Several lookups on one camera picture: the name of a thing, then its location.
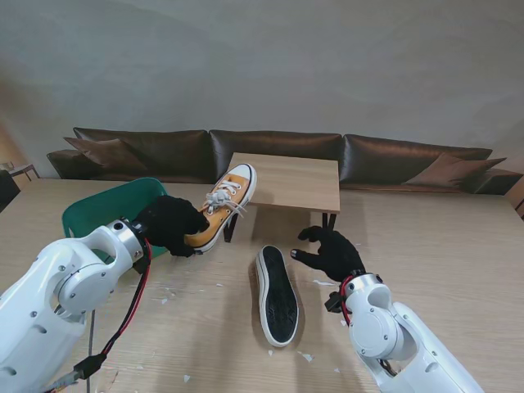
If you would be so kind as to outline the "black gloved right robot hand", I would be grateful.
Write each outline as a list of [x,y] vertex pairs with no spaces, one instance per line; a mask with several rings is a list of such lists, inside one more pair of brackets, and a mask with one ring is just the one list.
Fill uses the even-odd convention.
[[291,258],[306,266],[324,272],[331,280],[343,282],[349,276],[358,277],[366,274],[363,261],[355,246],[338,231],[319,226],[303,229],[298,239],[318,242],[316,254],[292,249]]

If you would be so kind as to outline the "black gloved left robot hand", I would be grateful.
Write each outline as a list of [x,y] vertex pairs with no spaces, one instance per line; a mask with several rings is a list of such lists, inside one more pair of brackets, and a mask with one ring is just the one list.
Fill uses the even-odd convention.
[[166,248],[171,255],[190,257],[195,254],[185,243],[186,235],[206,230],[209,222],[190,201],[169,195],[158,196],[133,220],[153,246]]

